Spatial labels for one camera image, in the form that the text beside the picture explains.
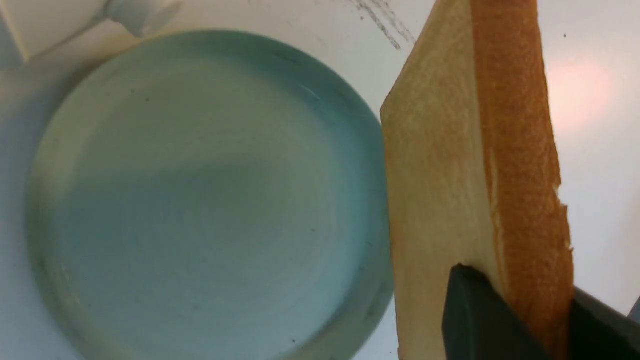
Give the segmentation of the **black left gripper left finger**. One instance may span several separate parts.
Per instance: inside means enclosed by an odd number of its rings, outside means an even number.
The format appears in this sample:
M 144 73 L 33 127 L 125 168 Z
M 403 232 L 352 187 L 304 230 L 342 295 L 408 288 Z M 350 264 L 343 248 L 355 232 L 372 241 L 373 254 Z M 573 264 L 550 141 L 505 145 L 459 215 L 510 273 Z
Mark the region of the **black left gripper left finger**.
M 442 318 L 448 360 L 548 360 L 487 276 L 457 264 L 450 270 Z

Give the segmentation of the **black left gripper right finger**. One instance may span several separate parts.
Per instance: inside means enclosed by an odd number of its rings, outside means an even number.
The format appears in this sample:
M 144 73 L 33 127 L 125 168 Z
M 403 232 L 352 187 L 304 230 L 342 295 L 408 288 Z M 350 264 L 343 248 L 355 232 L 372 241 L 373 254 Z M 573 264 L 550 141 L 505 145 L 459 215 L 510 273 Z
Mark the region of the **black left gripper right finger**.
M 572 360 L 638 360 L 640 326 L 576 287 L 570 314 Z

